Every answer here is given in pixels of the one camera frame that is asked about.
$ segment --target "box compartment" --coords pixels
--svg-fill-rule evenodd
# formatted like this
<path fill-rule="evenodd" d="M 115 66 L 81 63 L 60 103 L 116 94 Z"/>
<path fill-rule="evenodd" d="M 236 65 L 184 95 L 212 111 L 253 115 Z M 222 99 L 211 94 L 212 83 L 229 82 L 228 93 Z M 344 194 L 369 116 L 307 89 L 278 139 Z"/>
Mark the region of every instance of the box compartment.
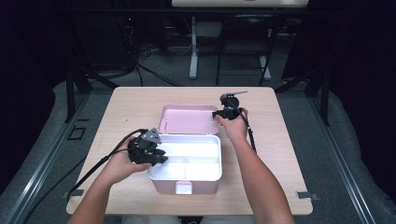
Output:
<path fill-rule="evenodd" d="M 213 133 L 215 106 L 166 105 L 158 130 L 158 149 L 169 159 L 148 169 L 148 176 L 160 193 L 216 193 L 222 175 L 220 140 Z"/>

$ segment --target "gray carpet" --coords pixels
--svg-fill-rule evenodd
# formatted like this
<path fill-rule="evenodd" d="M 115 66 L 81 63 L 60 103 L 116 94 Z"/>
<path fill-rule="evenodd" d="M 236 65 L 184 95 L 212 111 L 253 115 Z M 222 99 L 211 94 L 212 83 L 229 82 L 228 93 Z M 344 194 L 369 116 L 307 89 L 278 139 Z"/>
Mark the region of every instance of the gray carpet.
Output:
<path fill-rule="evenodd" d="M 147 68 L 173 79 L 185 86 L 214 86 L 216 57 L 213 55 L 210 41 L 202 43 L 198 67 L 198 78 L 189 79 L 190 53 L 163 54 L 153 51 L 146 60 L 140 62 Z M 273 79 L 264 82 L 264 86 L 277 87 L 282 84 L 280 76 L 284 63 L 289 53 L 292 41 L 279 38 L 276 43 L 274 58 L 270 63 Z M 168 86 L 148 72 L 141 71 L 145 86 Z M 257 86 L 259 77 L 227 77 L 221 78 L 220 86 Z M 112 79 L 121 86 L 140 86 L 138 74 L 134 71 L 131 75 Z M 60 145 L 60 153 L 50 172 L 45 178 L 40 191 L 35 197 L 35 202 L 53 184 L 74 166 L 88 152 L 92 139 L 105 112 L 107 102 L 111 95 L 109 88 L 101 83 L 91 80 L 94 91 L 89 96 L 86 104 L 78 113 L 75 122 L 76 128 L 86 131 L 80 140 L 65 139 Z M 314 201 L 314 212 L 309 216 L 296 217 L 297 223 L 361 223 L 361 219 L 347 192 L 343 179 L 334 163 L 333 154 L 328 139 L 316 117 L 316 111 L 299 92 L 299 87 L 293 93 L 278 94 L 277 98 L 282 110 L 291 142 L 300 163 L 305 183 L 311 192 L 317 193 L 319 201 Z M 32 148 L 29 157 L 0 198 L 0 223 L 6 223 L 7 218 L 14 208 L 17 200 L 27 186 L 29 179 L 36 167 L 58 137 L 64 126 L 66 118 L 65 85 L 60 84 L 54 89 L 57 102 L 51 117 L 43 129 L 42 134 Z M 344 153 L 348 165 L 361 187 L 362 194 L 371 209 L 376 223 L 395 223 L 396 209 L 373 182 L 367 169 L 361 163 L 359 144 L 354 135 L 353 127 L 338 99 L 331 95 L 329 119 L 334 137 Z M 61 198 L 64 191 L 69 190 L 76 183 L 81 165 L 67 177 L 33 212 L 28 223 L 65 223 L 69 215 L 65 212 L 66 200 Z M 106 217 L 105 223 L 120 223 L 120 217 Z"/>

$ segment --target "person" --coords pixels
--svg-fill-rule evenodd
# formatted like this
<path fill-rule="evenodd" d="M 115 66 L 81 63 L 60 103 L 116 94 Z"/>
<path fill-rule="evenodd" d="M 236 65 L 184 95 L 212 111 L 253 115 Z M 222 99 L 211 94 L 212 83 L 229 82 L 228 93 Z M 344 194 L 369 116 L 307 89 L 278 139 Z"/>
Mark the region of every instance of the person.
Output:
<path fill-rule="evenodd" d="M 243 109 L 242 115 L 246 117 L 248 111 Z M 233 144 L 247 199 L 256 223 L 294 223 L 283 189 L 247 140 L 247 126 L 241 116 L 228 120 L 217 115 L 215 119 L 224 127 Z M 102 223 L 111 187 L 129 175 L 145 171 L 150 167 L 149 163 L 132 163 L 126 150 L 122 150 L 128 147 L 128 143 L 132 139 L 133 137 L 127 139 L 120 146 L 120 152 L 112 156 L 99 176 L 96 177 L 68 223 Z"/>

